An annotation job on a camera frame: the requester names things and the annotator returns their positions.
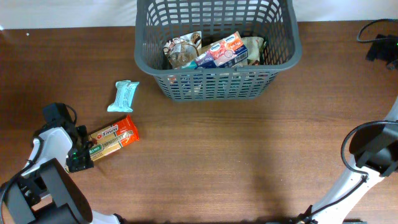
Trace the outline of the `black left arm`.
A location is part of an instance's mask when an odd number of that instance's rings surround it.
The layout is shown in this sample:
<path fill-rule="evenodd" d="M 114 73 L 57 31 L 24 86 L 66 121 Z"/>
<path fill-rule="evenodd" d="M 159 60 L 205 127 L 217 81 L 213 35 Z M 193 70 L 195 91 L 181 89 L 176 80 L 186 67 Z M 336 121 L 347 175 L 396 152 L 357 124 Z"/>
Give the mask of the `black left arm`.
<path fill-rule="evenodd" d="M 22 170 L 1 186 L 1 206 L 15 223 L 117 224 L 126 219 L 91 209 L 69 174 L 94 166 L 86 126 L 65 103 L 43 109 L 45 124 L 32 137 L 32 152 Z"/>

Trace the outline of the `brown snack bag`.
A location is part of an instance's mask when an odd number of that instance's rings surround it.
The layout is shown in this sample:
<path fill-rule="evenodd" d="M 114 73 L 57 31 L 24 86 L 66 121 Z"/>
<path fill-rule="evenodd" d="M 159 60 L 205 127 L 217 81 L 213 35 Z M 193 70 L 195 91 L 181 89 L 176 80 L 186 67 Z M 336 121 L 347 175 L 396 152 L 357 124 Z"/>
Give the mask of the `brown snack bag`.
<path fill-rule="evenodd" d="M 196 31 L 166 41 L 163 53 L 172 68 L 182 67 L 198 57 L 201 40 L 201 31 Z"/>

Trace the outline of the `grey plastic lattice basket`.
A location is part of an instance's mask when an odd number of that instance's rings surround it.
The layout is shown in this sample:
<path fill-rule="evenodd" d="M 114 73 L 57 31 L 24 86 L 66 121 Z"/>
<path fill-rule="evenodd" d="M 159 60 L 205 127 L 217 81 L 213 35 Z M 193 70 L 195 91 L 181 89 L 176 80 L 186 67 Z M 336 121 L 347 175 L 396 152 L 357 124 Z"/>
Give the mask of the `grey plastic lattice basket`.
<path fill-rule="evenodd" d="M 260 53 L 260 64 L 174 70 L 164 54 L 164 45 L 195 31 L 202 33 L 203 46 L 234 32 L 241 37 L 262 37 L 266 45 Z M 137 2 L 136 64 L 175 101 L 255 98 L 301 56 L 292 0 Z"/>

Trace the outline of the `beige powder pouch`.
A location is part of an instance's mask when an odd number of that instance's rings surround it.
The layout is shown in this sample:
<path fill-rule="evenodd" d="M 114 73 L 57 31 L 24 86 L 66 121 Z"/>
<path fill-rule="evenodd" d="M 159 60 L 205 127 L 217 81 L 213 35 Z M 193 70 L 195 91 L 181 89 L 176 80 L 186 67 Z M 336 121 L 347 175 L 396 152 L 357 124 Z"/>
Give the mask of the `beige powder pouch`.
<path fill-rule="evenodd" d="M 209 45 L 207 45 L 207 46 L 202 47 L 200 53 L 201 53 L 201 54 L 205 53 L 205 52 L 206 52 L 207 50 L 209 50 L 212 46 L 213 46 L 213 44 L 209 44 Z"/>

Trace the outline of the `Kleenex tissue multipack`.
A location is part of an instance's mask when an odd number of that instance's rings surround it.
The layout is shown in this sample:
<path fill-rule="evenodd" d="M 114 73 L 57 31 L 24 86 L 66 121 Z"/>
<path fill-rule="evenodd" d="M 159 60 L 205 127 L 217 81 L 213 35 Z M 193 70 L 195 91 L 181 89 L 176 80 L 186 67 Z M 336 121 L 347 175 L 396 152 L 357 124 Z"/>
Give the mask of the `Kleenex tissue multipack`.
<path fill-rule="evenodd" d="M 239 32 L 235 32 L 213 43 L 209 50 L 180 68 L 230 68 L 247 57 L 248 49 L 243 44 Z"/>

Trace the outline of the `orange spaghetti packet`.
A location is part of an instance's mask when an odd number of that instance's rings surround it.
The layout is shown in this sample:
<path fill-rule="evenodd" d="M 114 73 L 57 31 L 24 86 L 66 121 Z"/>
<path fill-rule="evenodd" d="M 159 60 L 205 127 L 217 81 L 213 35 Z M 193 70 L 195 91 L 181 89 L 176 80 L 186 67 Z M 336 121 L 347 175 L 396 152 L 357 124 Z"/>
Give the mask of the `orange spaghetti packet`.
<path fill-rule="evenodd" d="M 94 146 L 90 149 L 90 156 L 94 163 L 123 147 L 139 140 L 139 133 L 130 115 L 110 123 L 107 126 L 88 135 Z"/>

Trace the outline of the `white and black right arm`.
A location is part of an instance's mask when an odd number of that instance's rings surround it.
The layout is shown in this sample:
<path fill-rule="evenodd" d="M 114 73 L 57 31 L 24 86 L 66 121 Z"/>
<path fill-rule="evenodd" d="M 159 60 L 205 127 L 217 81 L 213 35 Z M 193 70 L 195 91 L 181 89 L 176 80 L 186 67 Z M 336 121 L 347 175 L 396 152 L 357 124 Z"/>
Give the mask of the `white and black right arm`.
<path fill-rule="evenodd" d="M 363 123 L 344 138 L 345 170 L 326 195 L 292 223 L 344 223 L 375 185 L 397 172 L 397 102 L 383 120 Z"/>

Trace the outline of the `mint green bar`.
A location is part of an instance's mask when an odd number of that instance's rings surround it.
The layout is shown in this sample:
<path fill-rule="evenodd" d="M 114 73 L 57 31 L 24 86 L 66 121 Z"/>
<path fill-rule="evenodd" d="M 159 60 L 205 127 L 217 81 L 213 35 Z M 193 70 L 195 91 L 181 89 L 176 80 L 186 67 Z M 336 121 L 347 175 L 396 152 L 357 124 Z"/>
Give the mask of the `mint green bar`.
<path fill-rule="evenodd" d="M 107 112 L 132 113 L 132 102 L 139 82 L 130 80 L 117 81 L 115 101 L 107 107 Z"/>

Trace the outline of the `green snack bag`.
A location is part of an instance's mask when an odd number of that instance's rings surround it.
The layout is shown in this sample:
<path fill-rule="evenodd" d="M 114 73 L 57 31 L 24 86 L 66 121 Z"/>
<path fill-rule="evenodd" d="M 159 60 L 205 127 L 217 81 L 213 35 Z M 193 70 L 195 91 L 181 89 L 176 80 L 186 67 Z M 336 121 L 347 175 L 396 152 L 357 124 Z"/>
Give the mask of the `green snack bag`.
<path fill-rule="evenodd" d="M 264 51 L 267 47 L 267 39 L 262 37 L 243 37 L 243 44 L 248 49 L 248 65 L 261 65 L 264 63 Z"/>

